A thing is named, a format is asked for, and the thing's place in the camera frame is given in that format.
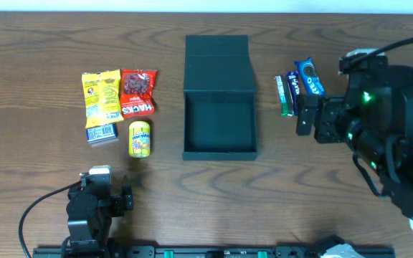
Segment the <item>blue Oreo cookie pack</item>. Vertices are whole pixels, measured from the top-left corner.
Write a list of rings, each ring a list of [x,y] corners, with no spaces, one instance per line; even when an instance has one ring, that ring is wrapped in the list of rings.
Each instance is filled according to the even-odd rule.
[[[294,62],[294,65],[298,68],[298,73],[308,94],[325,95],[326,91],[310,57],[304,61]]]

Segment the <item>yellow candy bag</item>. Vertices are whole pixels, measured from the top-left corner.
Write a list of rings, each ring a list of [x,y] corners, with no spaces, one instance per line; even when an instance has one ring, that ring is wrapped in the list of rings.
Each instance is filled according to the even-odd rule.
[[[120,107],[120,70],[82,73],[85,99],[85,128],[94,128],[124,120]]]

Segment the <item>red Hacks candy bag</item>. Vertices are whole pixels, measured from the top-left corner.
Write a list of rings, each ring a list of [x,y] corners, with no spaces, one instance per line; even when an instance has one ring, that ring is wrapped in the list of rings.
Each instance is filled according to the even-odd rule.
[[[124,119],[155,112],[153,89],[157,70],[121,70],[120,106]]]

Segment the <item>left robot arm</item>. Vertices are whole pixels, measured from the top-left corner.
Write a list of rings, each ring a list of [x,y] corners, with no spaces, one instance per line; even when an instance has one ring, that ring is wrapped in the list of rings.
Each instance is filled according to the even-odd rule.
[[[114,241],[109,239],[114,217],[133,210],[133,192],[125,177],[121,190],[111,193],[111,177],[83,173],[77,186],[68,191],[67,227],[70,235],[60,247],[61,257],[113,257]]]

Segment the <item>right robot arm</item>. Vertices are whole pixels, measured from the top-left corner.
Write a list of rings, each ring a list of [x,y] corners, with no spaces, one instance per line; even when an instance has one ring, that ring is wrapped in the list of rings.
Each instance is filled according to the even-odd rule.
[[[413,67],[351,70],[344,95],[300,95],[297,106],[299,136],[345,143],[379,177],[382,189],[358,167],[372,193],[413,220]]]

